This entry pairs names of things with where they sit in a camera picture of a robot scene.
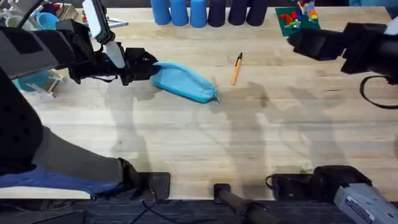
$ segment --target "pen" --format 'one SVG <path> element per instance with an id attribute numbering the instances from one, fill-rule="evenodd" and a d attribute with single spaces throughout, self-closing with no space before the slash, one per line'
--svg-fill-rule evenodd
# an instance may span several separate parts
<path id="1" fill-rule="evenodd" d="M 129 25 L 128 22 L 120 22 L 117 24 L 109 24 L 109 28 L 115 28 L 115 27 L 121 27 L 121 26 L 127 26 L 127 25 Z"/>
<path id="2" fill-rule="evenodd" d="M 241 52 L 240 54 L 239 54 L 239 57 L 238 57 L 238 59 L 236 60 L 236 64 L 235 64 L 235 72 L 234 72 L 234 76 L 233 76 L 233 78 L 232 78 L 232 85 L 235 85 L 235 83 L 236 83 L 236 78 L 238 77 L 238 72 L 239 72 L 239 69 L 241 68 L 241 64 L 242 64 L 242 58 L 243 58 L 243 53 Z"/>

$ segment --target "dark blue cup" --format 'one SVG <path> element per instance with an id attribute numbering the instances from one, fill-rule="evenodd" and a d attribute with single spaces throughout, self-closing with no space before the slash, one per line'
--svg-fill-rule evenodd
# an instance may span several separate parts
<path id="1" fill-rule="evenodd" d="M 268 0 L 251 0 L 251 7 L 246 22 L 251 26 L 261 26 L 266 17 Z"/>
<path id="2" fill-rule="evenodd" d="M 234 0 L 229 11 L 228 21 L 234 26 L 244 24 L 248 13 L 249 0 Z"/>
<path id="3" fill-rule="evenodd" d="M 211 0 L 208 23 L 212 27 L 222 27 L 225 24 L 226 0 Z"/>

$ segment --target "red object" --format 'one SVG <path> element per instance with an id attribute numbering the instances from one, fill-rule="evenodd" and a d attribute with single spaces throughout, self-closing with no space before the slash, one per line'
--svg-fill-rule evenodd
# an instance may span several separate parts
<path id="1" fill-rule="evenodd" d="M 282 14 L 280 15 L 280 19 L 286 20 L 286 25 L 289 25 L 292 22 L 292 18 L 289 14 Z"/>
<path id="2" fill-rule="evenodd" d="M 54 6 L 54 10 L 55 10 L 55 11 L 58 11 L 58 10 L 61 9 L 61 6 L 58 5 L 58 4 L 54 4 L 53 6 Z"/>
<path id="3" fill-rule="evenodd" d="M 290 15 L 292 16 L 292 19 L 295 20 L 297 19 L 297 13 L 296 12 L 291 12 Z"/>

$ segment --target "orange pen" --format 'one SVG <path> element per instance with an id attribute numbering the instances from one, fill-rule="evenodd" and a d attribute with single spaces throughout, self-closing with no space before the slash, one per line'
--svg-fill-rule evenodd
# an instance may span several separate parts
<path id="1" fill-rule="evenodd" d="M 238 59 L 236 60 L 236 64 L 235 64 L 235 72 L 234 72 L 234 76 L 233 76 L 233 78 L 232 78 L 232 85 L 235 85 L 235 83 L 236 83 L 236 78 L 238 77 L 238 73 L 239 73 L 239 69 L 241 68 L 241 65 L 242 65 L 242 58 L 243 58 L 243 53 L 241 52 L 240 54 L 239 54 L 239 57 L 238 57 Z"/>

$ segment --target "blue padding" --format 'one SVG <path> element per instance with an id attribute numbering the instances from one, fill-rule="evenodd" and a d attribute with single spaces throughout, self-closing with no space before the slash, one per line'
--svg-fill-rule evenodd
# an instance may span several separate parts
<path id="1" fill-rule="evenodd" d="M 94 182 L 45 170 L 39 166 L 36 169 L 21 174 L 6 174 L 0 176 L 0 187 L 46 187 L 53 189 L 81 190 L 90 195 L 109 192 L 119 183 Z"/>
<path id="2" fill-rule="evenodd" d="M 162 68 L 151 77 L 153 85 L 199 103 L 217 100 L 217 89 L 214 84 L 195 71 L 172 62 L 157 62 L 154 65 Z"/>
<path id="3" fill-rule="evenodd" d="M 48 79 L 49 79 L 48 72 L 37 72 L 35 74 L 13 80 L 13 82 L 17 86 L 18 90 L 33 92 L 35 91 L 35 89 L 28 86 L 27 84 L 35 84 L 37 86 L 43 87 L 45 86 Z"/>

